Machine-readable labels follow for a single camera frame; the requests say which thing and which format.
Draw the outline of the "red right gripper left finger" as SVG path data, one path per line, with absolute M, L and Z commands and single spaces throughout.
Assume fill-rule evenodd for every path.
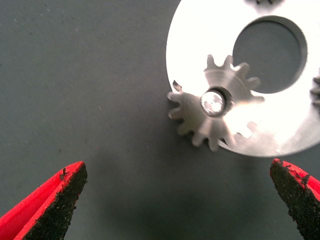
M 63 240 L 87 177 L 83 161 L 59 170 L 0 218 L 0 238 Z

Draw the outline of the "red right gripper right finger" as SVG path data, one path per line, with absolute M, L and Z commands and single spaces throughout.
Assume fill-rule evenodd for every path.
M 320 181 L 302 168 L 275 158 L 269 171 L 278 195 L 305 240 L 320 238 Z

